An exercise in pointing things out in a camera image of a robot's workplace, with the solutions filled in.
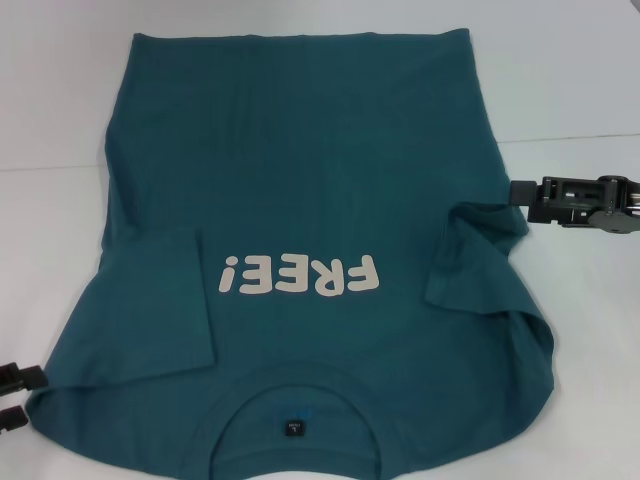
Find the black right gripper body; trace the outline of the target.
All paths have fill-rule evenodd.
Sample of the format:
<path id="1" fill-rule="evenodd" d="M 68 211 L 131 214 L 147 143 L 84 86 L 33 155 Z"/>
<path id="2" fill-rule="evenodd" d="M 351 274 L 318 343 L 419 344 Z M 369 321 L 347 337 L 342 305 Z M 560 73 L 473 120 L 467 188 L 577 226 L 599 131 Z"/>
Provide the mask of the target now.
<path id="1" fill-rule="evenodd" d="M 622 176 L 601 176 L 599 206 L 588 217 L 591 227 L 613 234 L 640 232 L 640 182 Z"/>

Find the teal t-shirt with FREE print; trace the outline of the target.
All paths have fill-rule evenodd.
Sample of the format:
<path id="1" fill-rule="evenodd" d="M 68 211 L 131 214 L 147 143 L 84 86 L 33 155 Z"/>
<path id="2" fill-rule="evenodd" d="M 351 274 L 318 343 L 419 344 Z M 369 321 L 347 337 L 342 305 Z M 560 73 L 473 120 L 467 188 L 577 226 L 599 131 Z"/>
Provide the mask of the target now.
<path id="1" fill-rule="evenodd" d="M 95 277 L 26 409 L 178 480 L 393 480 L 553 388 L 470 33 L 133 38 Z"/>

